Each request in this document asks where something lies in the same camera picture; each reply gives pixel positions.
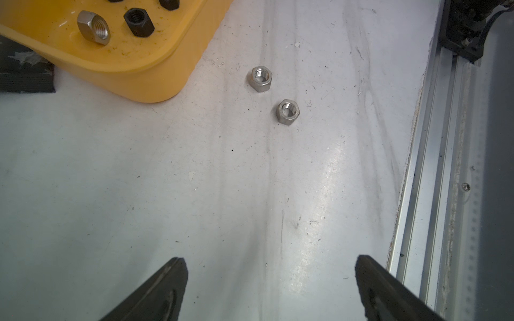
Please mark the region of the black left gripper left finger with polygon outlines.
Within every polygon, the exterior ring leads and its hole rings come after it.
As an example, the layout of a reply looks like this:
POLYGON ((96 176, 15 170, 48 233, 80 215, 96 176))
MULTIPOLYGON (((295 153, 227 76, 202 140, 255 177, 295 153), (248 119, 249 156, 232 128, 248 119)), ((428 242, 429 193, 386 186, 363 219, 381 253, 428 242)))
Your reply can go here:
POLYGON ((101 321, 177 320, 187 281, 186 261, 171 258, 101 321))

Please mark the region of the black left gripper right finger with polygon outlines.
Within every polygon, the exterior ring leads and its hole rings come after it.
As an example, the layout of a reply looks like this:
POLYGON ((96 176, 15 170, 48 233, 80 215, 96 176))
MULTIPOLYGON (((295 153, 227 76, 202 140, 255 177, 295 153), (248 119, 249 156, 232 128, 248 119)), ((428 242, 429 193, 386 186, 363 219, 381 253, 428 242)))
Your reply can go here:
POLYGON ((368 320, 441 320, 369 255, 359 255, 356 282, 368 320))

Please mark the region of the silver cap nut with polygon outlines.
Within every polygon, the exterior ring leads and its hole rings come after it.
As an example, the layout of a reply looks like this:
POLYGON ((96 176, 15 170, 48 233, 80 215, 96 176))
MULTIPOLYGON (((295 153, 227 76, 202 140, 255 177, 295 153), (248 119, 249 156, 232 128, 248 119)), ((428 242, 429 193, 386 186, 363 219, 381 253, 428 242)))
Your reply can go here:
POLYGON ((272 79, 273 73, 265 66, 253 68, 247 76, 250 86, 259 93, 270 90, 272 79))
POLYGON ((290 126, 298 119, 300 109, 294 100, 284 99, 276 107, 276 115, 279 123, 290 126))
POLYGON ((107 22, 96 13, 81 11, 77 17, 77 25, 82 36, 95 44, 107 45, 111 39, 107 22))

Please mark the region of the yellow plastic storage box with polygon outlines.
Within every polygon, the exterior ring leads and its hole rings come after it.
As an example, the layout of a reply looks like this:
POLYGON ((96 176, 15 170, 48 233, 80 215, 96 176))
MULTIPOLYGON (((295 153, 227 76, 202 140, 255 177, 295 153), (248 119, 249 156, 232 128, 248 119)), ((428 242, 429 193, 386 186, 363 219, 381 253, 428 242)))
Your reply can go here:
POLYGON ((159 1, 2 1, 1 35, 57 67, 136 102, 169 100, 186 85, 225 14, 229 1, 181 1, 168 11, 159 1), (136 37, 124 14, 145 9, 155 31, 136 37), (86 40, 77 17, 93 12, 107 22, 107 45, 86 40))

